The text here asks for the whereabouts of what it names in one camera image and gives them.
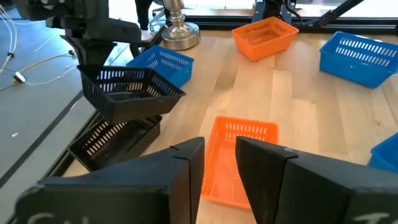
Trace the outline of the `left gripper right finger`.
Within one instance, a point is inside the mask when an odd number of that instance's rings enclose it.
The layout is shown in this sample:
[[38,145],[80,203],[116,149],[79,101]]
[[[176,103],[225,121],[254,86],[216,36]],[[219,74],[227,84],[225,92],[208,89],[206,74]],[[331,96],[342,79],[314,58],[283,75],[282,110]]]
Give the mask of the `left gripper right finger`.
[[236,162],[257,223],[397,223],[397,174],[244,136]]

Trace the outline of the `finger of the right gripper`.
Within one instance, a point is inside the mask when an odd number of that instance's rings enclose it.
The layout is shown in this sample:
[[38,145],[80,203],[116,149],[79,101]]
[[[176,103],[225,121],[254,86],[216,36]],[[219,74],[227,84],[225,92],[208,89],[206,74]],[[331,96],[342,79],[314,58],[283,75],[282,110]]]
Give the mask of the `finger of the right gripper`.
[[117,43],[61,35],[76,53],[80,65],[104,65]]

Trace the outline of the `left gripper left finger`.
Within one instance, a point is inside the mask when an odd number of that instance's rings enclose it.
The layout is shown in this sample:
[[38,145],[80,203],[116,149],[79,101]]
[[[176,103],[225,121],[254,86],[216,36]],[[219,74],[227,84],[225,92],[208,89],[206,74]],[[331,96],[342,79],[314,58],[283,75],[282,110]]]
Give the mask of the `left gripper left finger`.
[[76,177],[42,179],[15,204],[16,222],[186,224],[197,220],[205,139]]

